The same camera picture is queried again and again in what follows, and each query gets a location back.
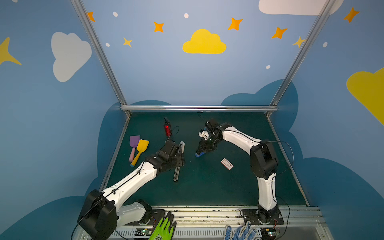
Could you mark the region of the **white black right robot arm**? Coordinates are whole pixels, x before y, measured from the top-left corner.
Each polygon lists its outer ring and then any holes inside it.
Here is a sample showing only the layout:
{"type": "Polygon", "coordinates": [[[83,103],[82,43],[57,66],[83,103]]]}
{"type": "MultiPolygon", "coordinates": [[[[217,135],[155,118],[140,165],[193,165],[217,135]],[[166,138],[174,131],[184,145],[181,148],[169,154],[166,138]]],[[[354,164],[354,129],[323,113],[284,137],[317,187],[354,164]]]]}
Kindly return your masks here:
{"type": "Polygon", "coordinates": [[[250,166],[257,177],[259,200],[256,218],[258,224],[283,224],[284,219],[279,209],[275,191],[275,178],[279,161],[271,141],[263,142],[253,138],[228,123],[218,124],[211,119],[200,130],[196,156],[213,152],[221,141],[227,141],[244,150],[250,156],[250,166]]]}

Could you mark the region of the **long metal stapler magazine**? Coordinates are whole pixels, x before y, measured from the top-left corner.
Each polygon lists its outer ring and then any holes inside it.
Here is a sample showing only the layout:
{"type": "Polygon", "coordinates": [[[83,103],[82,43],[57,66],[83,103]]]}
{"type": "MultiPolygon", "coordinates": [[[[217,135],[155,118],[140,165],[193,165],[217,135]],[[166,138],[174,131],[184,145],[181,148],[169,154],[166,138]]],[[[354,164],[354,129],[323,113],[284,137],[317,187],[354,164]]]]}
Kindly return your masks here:
{"type": "Polygon", "coordinates": [[[180,168],[184,166],[184,150],[185,142],[181,141],[178,148],[178,153],[176,154],[176,168],[173,181],[177,183],[179,181],[180,168]]]}

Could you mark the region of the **red white staple box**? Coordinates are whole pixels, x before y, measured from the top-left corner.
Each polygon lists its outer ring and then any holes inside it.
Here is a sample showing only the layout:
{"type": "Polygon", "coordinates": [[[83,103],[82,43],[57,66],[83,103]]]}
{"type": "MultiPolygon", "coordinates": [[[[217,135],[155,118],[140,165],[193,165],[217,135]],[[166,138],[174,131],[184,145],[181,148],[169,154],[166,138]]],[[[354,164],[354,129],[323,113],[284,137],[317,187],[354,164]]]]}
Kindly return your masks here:
{"type": "Polygon", "coordinates": [[[221,160],[221,164],[224,167],[226,167],[228,170],[231,170],[234,167],[234,165],[231,162],[229,162],[226,158],[221,160]]]}

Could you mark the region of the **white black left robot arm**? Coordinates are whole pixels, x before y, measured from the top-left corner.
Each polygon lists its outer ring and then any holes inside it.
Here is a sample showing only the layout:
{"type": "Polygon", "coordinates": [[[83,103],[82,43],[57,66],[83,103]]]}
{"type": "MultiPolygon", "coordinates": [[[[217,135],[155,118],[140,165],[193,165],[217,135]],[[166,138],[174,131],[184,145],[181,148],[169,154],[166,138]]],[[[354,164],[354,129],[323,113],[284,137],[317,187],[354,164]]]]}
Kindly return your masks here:
{"type": "Polygon", "coordinates": [[[148,156],[135,171],[118,183],[101,192],[92,190],[85,199],[77,224],[93,240],[106,240],[120,226],[134,222],[147,223],[151,206],[143,201],[127,206],[123,204],[158,174],[182,167],[184,163],[184,153],[169,155],[159,151],[148,156]]]}

